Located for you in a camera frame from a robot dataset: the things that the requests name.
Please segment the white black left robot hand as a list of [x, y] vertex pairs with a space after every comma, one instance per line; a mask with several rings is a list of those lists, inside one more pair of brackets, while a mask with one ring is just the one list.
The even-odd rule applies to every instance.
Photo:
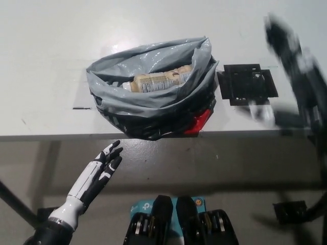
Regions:
[[123, 148], [120, 141], [103, 149], [94, 160], [90, 161], [80, 174], [68, 195], [75, 197], [83, 204], [83, 212], [106, 186], [122, 161], [120, 153]]

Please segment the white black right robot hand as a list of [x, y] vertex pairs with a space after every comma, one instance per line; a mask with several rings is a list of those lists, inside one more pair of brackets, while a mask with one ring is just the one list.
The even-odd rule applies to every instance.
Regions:
[[302, 54], [298, 36], [293, 30], [275, 15], [265, 18], [266, 41], [281, 64], [288, 69], [297, 55]]

